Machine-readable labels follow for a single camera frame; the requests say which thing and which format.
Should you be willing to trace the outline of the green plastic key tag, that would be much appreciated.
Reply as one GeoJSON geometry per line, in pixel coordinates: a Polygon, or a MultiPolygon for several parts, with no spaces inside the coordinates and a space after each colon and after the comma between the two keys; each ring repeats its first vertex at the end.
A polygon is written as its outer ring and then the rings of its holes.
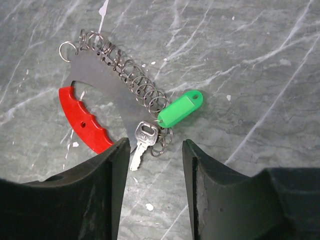
{"type": "Polygon", "coordinates": [[[161,128],[172,128],[184,118],[197,110],[203,103],[204,97],[198,90],[190,90],[177,98],[169,106],[160,111],[157,123],[161,128]]]}

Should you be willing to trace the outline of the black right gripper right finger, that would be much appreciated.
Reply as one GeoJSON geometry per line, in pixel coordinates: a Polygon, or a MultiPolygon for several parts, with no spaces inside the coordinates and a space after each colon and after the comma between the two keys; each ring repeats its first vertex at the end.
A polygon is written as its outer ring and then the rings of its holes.
{"type": "Polygon", "coordinates": [[[249,177],[189,139],[182,161],[193,239],[319,239],[318,168],[266,168],[249,177]]]}

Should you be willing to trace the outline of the silver key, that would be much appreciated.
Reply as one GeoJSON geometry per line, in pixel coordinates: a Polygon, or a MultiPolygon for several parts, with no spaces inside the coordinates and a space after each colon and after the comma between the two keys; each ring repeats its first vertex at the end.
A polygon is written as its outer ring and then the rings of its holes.
{"type": "Polygon", "coordinates": [[[137,140],[137,148],[134,152],[132,162],[129,169],[131,171],[137,171],[141,164],[141,157],[149,146],[153,146],[158,139],[159,130],[156,126],[141,121],[137,126],[134,136],[137,140]]]}

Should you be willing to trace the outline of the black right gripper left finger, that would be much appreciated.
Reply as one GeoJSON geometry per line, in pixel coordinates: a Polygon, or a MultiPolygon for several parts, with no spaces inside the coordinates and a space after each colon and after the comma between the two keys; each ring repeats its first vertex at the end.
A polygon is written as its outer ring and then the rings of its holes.
{"type": "Polygon", "coordinates": [[[130,152],[122,138],[45,181],[1,180],[1,239],[117,239],[130,152]]]}

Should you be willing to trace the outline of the metal key organizer red handle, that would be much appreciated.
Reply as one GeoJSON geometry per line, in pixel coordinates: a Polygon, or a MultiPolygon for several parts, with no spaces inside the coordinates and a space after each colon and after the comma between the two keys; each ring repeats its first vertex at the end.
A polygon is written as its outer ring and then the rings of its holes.
{"type": "Polygon", "coordinates": [[[95,153],[113,145],[107,129],[76,99],[74,82],[88,84],[110,97],[126,129],[131,149],[137,146],[135,131],[141,121],[156,124],[158,114],[169,101],[135,62],[116,45],[95,31],[82,29],[79,44],[70,45],[75,53],[64,61],[70,63],[70,74],[59,89],[59,101],[73,131],[95,153]]]}

